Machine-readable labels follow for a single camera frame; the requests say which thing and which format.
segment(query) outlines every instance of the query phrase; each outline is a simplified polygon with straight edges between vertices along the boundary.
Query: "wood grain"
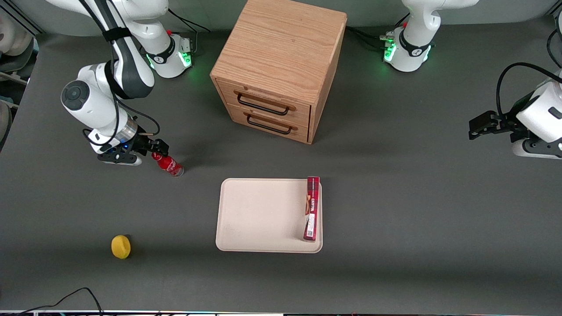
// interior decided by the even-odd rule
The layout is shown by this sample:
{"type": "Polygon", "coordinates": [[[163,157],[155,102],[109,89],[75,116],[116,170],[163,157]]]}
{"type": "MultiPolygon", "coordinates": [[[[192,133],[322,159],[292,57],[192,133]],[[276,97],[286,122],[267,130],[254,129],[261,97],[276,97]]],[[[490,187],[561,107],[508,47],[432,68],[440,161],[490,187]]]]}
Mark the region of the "wood grain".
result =
{"type": "Polygon", "coordinates": [[[312,143],[346,21],[343,12],[295,1],[248,0],[211,71],[230,117],[248,126],[246,114],[271,127],[293,126],[284,137],[312,143]],[[275,111],[289,107],[289,113],[280,116],[242,105],[239,93],[242,101],[275,111]]]}
{"type": "Polygon", "coordinates": [[[289,0],[248,0],[212,74],[312,105],[346,19],[289,0]]]}
{"type": "Polygon", "coordinates": [[[337,45],[334,47],[334,51],[332,52],[332,61],[330,63],[330,66],[328,67],[328,75],[326,76],[326,80],[324,81],[322,90],[318,95],[316,107],[314,108],[314,111],[310,111],[310,143],[312,143],[312,140],[316,135],[316,130],[318,129],[318,124],[320,123],[320,117],[322,116],[322,112],[324,111],[324,106],[326,104],[326,100],[328,99],[328,93],[330,92],[332,82],[334,81],[334,76],[336,75],[336,68],[338,67],[339,53],[342,48],[343,32],[345,31],[345,27],[345,24],[343,24],[341,32],[338,36],[337,45]]]}

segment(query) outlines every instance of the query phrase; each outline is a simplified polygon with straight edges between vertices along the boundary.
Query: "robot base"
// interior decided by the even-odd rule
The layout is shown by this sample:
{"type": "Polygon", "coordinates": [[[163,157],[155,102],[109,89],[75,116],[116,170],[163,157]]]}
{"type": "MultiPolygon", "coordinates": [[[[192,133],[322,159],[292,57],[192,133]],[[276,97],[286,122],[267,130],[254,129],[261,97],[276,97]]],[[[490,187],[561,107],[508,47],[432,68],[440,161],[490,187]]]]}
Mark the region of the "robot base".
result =
{"type": "Polygon", "coordinates": [[[400,45],[400,41],[397,41],[400,33],[404,28],[400,27],[394,31],[387,32],[387,41],[392,40],[390,47],[387,47],[384,52],[383,61],[391,64],[396,70],[403,71],[405,73],[410,73],[412,71],[420,68],[422,63],[427,60],[427,56],[431,46],[422,52],[419,56],[412,57],[408,51],[400,45]]]}
{"type": "Polygon", "coordinates": [[[189,38],[183,38],[177,34],[172,34],[170,38],[175,42],[175,51],[165,63],[159,64],[147,55],[150,67],[156,70],[156,73],[163,78],[177,77],[192,65],[189,38]]]}

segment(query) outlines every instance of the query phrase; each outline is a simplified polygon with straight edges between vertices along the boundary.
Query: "gray table surface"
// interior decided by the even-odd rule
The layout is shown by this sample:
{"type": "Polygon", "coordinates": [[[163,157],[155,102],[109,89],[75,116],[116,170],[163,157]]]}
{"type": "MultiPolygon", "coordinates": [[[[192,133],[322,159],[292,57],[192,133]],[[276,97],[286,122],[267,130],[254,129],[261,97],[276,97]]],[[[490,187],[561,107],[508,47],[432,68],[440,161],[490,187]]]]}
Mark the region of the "gray table surface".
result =
{"type": "MultiPolygon", "coordinates": [[[[556,70],[552,29],[548,18],[444,26],[410,74],[346,33],[312,146],[229,119],[209,78],[228,33],[202,34],[194,68],[128,102],[161,123],[187,168],[178,179],[150,160],[96,160],[59,95],[82,66],[106,61],[108,46],[41,36],[0,155],[0,309],[88,286],[113,310],[562,314],[562,162],[514,156],[507,134],[468,140],[505,66],[556,70]],[[324,188],[318,254],[216,248],[224,179],[308,175],[324,188]],[[111,255],[116,234],[132,235],[131,259],[111,255]]],[[[506,109],[542,80],[513,70],[506,109]]],[[[60,308],[94,306],[84,293],[60,308]]]]}

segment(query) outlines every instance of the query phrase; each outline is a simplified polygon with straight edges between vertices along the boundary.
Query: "cable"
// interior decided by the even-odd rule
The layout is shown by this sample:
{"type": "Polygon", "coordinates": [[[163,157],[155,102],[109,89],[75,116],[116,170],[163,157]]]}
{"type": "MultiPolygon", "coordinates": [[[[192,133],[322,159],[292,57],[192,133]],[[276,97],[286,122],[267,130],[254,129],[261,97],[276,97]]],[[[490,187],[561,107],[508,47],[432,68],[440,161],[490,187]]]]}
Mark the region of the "cable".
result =
{"type": "MultiPolygon", "coordinates": [[[[90,17],[92,18],[92,20],[94,20],[94,22],[96,23],[96,25],[98,25],[100,30],[104,30],[105,28],[103,27],[102,23],[100,22],[100,20],[98,19],[98,17],[96,16],[96,14],[92,11],[92,9],[90,8],[90,6],[86,3],[85,0],[78,0],[82,6],[86,9],[86,11],[88,11],[88,14],[90,15],[90,17]]],[[[115,56],[113,54],[113,46],[112,46],[112,42],[110,43],[110,51],[111,51],[111,74],[113,75],[115,72],[115,56]]],[[[93,140],[91,140],[88,136],[86,136],[85,131],[92,131],[89,129],[83,129],[82,130],[82,135],[85,136],[85,138],[88,140],[88,142],[90,144],[96,145],[96,146],[104,146],[107,145],[111,142],[111,140],[115,137],[115,135],[117,135],[117,129],[119,129],[119,107],[117,105],[117,97],[115,97],[115,92],[113,92],[113,90],[111,91],[111,95],[113,97],[113,104],[115,106],[115,129],[113,130],[113,134],[111,135],[111,137],[107,140],[107,142],[102,143],[102,144],[98,144],[96,142],[94,142],[93,140]]]]}
{"type": "Polygon", "coordinates": [[[360,40],[359,43],[361,44],[361,46],[363,46],[364,49],[367,49],[369,51],[380,51],[380,50],[382,50],[382,47],[376,46],[376,45],[368,42],[365,38],[363,38],[361,36],[365,36],[365,37],[368,37],[368,38],[376,38],[376,39],[378,39],[378,37],[375,37],[374,35],[370,35],[368,33],[360,31],[356,28],[352,28],[350,26],[346,26],[346,29],[349,30],[350,32],[352,32],[353,35],[355,35],[355,37],[357,37],[357,39],[360,40]]]}
{"type": "Polygon", "coordinates": [[[410,16],[410,13],[408,12],[407,15],[405,15],[403,18],[400,19],[400,21],[396,22],[396,24],[394,24],[394,26],[399,26],[400,23],[402,23],[402,21],[406,20],[406,18],[410,16]]]}
{"type": "Polygon", "coordinates": [[[199,32],[198,32],[194,27],[192,27],[191,25],[189,25],[189,23],[191,23],[191,24],[193,24],[193,25],[196,25],[196,26],[199,26],[200,28],[205,29],[207,32],[210,32],[211,30],[208,29],[208,28],[206,28],[206,27],[204,27],[204,26],[202,26],[202,25],[199,25],[199,24],[197,24],[197,23],[195,23],[195,22],[191,22],[191,21],[189,21],[188,19],[185,19],[185,18],[183,18],[183,17],[177,15],[177,14],[176,14],[174,11],[172,11],[171,9],[168,9],[168,11],[169,11],[173,16],[177,17],[178,20],[180,20],[183,24],[187,25],[190,29],[192,29],[192,30],[195,32],[195,48],[193,49],[193,53],[195,54],[195,53],[197,52],[197,48],[199,47],[199,44],[198,44],[198,42],[199,42],[199,32]]]}
{"type": "Polygon", "coordinates": [[[198,44],[198,36],[199,36],[199,32],[194,29],[191,25],[187,24],[187,22],[185,22],[182,19],[179,19],[180,22],[182,22],[183,24],[187,25],[190,29],[192,29],[195,32],[195,48],[193,49],[193,53],[195,54],[197,52],[197,47],[199,47],[198,44]]]}
{"type": "Polygon", "coordinates": [[[513,67],[516,66],[523,66],[523,67],[527,67],[527,68],[531,68],[531,69],[535,69],[536,71],[540,72],[541,74],[548,76],[549,78],[553,79],[554,81],[558,82],[558,83],[562,83],[562,78],[556,76],[555,74],[551,73],[550,71],[541,68],[537,65],[533,65],[533,64],[529,64],[528,62],[516,62],[514,64],[511,64],[509,66],[507,66],[501,73],[500,77],[497,80],[497,86],[496,86],[496,107],[497,107],[497,113],[498,115],[501,117],[501,119],[506,123],[507,127],[512,131],[512,132],[517,132],[515,130],[515,128],[512,125],[509,125],[507,123],[505,114],[501,111],[501,105],[500,105],[500,87],[501,87],[501,83],[504,80],[505,74],[513,67]]]}
{"type": "Polygon", "coordinates": [[[98,308],[99,316],[103,316],[102,308],[101,308],[101,306],[99,305],[98,299],[96,298],[96,296],[94,295],[94,293],[92,292],[92,290],[90,290],[90,289],[87,288],[87,287],[81,287],[81,288],[79,288],[78,290],[76,290],[76,291],[74,291],[74,292],[72,292],[72,293],[66,295],[65,297],[61,298],[58,302],[56,302],[56,303],[53,304],[53,305],[37,306],[37,307],[31,308],[31,309],[28,309],[28,310],[24,310],[23,312],[18,313],[17,316],[22,316],[22,315],[24,315],[24,314],[27,314],[27,313],[29,313],[29,312],[32,312],[33,310],[55,307],[55,306],[57,306],[58,304],[60,304],[62,301],[64,301],[65,299],[67,299],[69,296],[72,296],[73,294],[75,294],[75,293],[77,293],[77,292],[79,292],[79,291],[81,291],[81,290],[86,290],[86,291],[88,291],[88,292],[90,293],[90,295],[92,296],[92,298],[93,298],[94,301],[96,302],[96,307],[98,308]]]}
{"type": "Polygon", "coordinates": [[[549,53],[550,58],[558,66],[558,68],[562,68],[562,65],[558,62],[556,57],[554,57],[554,55],[552,54],[552,49],[550,48],[550,43],[552,42],[552,38],[554,37],[556,32],[558,31],[557,30],[552,31],[552,33],[550,33],[549,35],[549,38],[546,40],[546,51],[549,53]]]}
{"type": "Polygon", "coordinates": [[[169,11],[172,15],[174,15],[175,17],[177,17],[177,18],[180,19],[180,20],[183,20],[183,21],[185,21],[185,22],[187,22],[187,23],[191,23],[191,24],[193,24],[193,25],[195,25],[195,26],[199,26],[200,28],[202,28],[203,30],[205,30],[205,31],[207,31],[207,32],[209,32],[209,33],[211,32],[210,29],[208,29],[208,28],[206,28],[206,27],[204,27],[204,26],[202,26],[202,25],[199,25],[199,24],[197,24],[197,23],[195,23],[195,22],[191,22],[191,21],[189,21],[188,19],[177,15],[174,11],[172,11],[172,10],[169,9],[169,8],[168,8],[168,11],[169,11]]]}
{"type": "Polygon", "coordinates": [[[369,34],[369,33],[363,32],[363,31],[361,31],[361,30],[359,30],[359,29],[352,28],[351,26],[346,26],[346,29],[348,29],[348,30],[350,30],[350,31],[352,31],[352,32],[354,32],[354,33],[363,35],[364,37],[373,38],[373,39],[379,39],[379,37],[376,36],[376,35],[371,35],[371,34],[369,34]]]}
{"type": "Polygon", "coordinates": [[[144,113],[142,113],[142,112],[140,112],[140,111],[137,111],[137,110],[135,110],[135,109],[133,109],[133,108],[127,106],[125,103],[123,103],[123,102],[122,102],[121,100],[119,100],[119,99],[117,99],[117,102],[118,102],[122,107],[126,108],[127,110],[130,110],[130,111],[132,111],[132,112],[135,112],[135,113],[137,113],[138,115],[144,116],[145,118],[151,120],[151,121],[156,125],[156,132],[155,132],[155,133],[139,133],[139,135],[156,136],[156,135],[158,135],[158,134],[160,133],[160,124],[158,124],[158,122],[157,122],[155,119],[153,119],[152,117],[150,117],[150,116],[148,116],[148,115],[146,115],[146,114],[144,114],[144,113]]]}

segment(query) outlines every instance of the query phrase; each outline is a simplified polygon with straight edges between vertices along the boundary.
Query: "black metal handle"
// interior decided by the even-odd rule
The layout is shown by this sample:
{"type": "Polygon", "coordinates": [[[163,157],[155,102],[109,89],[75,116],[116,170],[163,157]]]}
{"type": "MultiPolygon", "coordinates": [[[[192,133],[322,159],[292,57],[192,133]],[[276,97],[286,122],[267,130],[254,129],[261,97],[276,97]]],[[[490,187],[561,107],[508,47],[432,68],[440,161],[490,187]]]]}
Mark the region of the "black metal handle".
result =
{"type": "Polygon", "coordinates": [[[257,126],[257,127],[260,127],[260,128],[265,128],[267,130],[270,130],[272,132],[276,132],[276,133],[279,133],[279,134],[282,134],[282,135],[289,135],[289,133],[291,132],[292,127],[290,127],[290,126],[289,126],[288,130],[279,130],[279,129],[269,127],[269,126],[266,126],[266,125],[263,125],[263,124],[260,124],[260,123],[252,122],[252,121],[250,121],[250,117],[251,117],[250,114],[246,114],[246,115],[248,116],[246,118],[246,121],[248,122],[249,125],[257,126]]]}
{"type": "Polygon", "coordinates": [[[287,115],[287,113],[289,113],[289,107],[286,107],[286,108],[285,108],[285,111],[279,112],[279,111],[275,111],[275,110],[268,109],[267,107],[259,106],[259,105],[257,105],[257,104],[253,104],[253,103],[249,103],[249,102],[246,102],[246,101],[242,101],[242,100],[240,100],[240,98],[242,98],[242,94],[241,94],[241,93],[238,94],[238,103],[240,103],[240,104],[242,104],[242,105],[249,106],[249,107],[253,107],[254,109],[266,111],[266,112],[268,112],[268,113],[276,114],[276,115],[280,115],[280,116],[287,115]]]}

